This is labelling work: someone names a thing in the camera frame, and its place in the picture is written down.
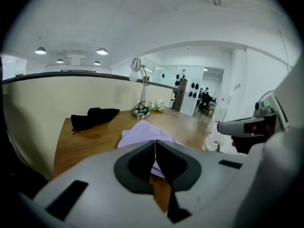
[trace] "fluorescent ceiling light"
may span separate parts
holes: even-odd
[[[99,48],[97,50],[97,53],[100,54],[100,55],[108,55],[108,52],[107,52],[107,50],[104,47]]]
[[[44,47],[38,47],[35,53],[40,55],[46,54],[46,49]]]

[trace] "purple cloth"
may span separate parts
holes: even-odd
[[[118,148],[122,148],[133,143],[139,143],[139,142],[157,140],[157,139],[181,144],[177,142],[176,139],[166,134],[160,128],[155,127],[154,125],[144,120],[135,124],[133,128],[131,128],[130,130],[124,130],[122,132],[122,136],[123,138],[118,143]],[[156,176],[165,178],[156,161],[151,169],[151,173]]]

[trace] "wooden table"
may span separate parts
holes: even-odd
[[[172,109],[166,109],[164,113],[151,112],[150,117],[145,120],[161,128],[180,143],[202,149],[207,123]],[[131,116],[131,111],[123,111],[109,123],[72,135],[71,118],[67,118],[57,143],[53,178],[86,157],[117,148],[122,131],[131,129],[139,121]],[[151,175],[150,183],[154,186],[155,201],[162,211],[166,212],[171,192],[170,185],[165,179],[154,175]]]

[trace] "desk lamp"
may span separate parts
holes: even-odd
[[[146,98],[146,88],[149,87],[148,85],[148,77],[146,71],[144,70],[145,65],[142,65],[141,60],[136,57],[133,59],[131,65],[132,73],[129,76],[130,81],[136,82],[137,81],[137,73],[140,71],[142,73],[142,96],[139,103],[132,109],[132,116],[136,118],[148,118],[150,116],[149,108],[145,106],[145,98]]]

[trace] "beige partition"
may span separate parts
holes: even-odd
[[[45,77],[3,86],[9,132],[30,166],[50,178],[64,120],[86,115],[91,107],[130,110],[140,100],[142,84],[89,76]],[[172,89],[150,85],[146,101],[163,99],[169,107]]]

